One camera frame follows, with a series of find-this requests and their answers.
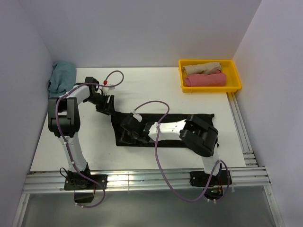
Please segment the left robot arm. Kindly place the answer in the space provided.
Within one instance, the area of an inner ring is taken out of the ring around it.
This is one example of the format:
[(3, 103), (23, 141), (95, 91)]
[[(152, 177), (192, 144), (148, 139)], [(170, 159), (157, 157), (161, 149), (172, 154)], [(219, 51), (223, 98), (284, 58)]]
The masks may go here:
[(83, 156), (79, 135), (80, 113), (78, 105), (89, 102), (96, 111), (106, 115), (115, 115), (114, 96), (98, 92), (101, 85), (93, 77), (86, 77), (84, 83), (76, 84), (71, 91), (61, 97), (48, 100), (48, 129), (59, 138), (68, 159), (68, 175), (79, 173), (75, 183), (82, 189), (92, 184), (89, 165)]

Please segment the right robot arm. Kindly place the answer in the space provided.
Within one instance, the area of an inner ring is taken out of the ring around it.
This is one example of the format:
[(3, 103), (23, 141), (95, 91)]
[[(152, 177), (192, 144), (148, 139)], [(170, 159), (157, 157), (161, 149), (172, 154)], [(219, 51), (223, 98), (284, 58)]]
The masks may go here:
[(205, 180), (216, 184), (222, 177), (218, 147), (218, 130), (197, 114), (183, 119), (167, 115), (170, 122), (148, 122), (136, 113), (127, 115), (119, 124), (119, 142), (132, 146), (185, 147), (202, 158)]

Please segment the black t-shirt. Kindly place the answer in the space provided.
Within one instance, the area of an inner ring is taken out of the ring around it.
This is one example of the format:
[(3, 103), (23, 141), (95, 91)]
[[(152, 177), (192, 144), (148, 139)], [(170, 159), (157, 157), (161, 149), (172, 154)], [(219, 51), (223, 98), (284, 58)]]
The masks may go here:
[[(111, 116), (111, 123), (115, 133), (115, 140), (116, 145), (118, 147), (154, 147), (154, 142), (150, 143), (143, 143), (141, 141), (137, 141), (131, 139), (124, 129), (121, 127), (122, 120), (128, 115), (128, 113), (116, 112), (115, 115)], [(141, 113), (140, 114), (143, 118), (143, 123), (148, 122), (157, 122), (162, 116), (162, 113)], [(168, 123), (168, 122), (177, 122), (180, 120), (184, 120), (187, 118), (187, 114), (181, 113), (170, 113), (168, 114), (161, 122)], [(181, 140), (160, 140), (158, 142), (158, 147), (160, 148), (186, 148), (186, 145)]]

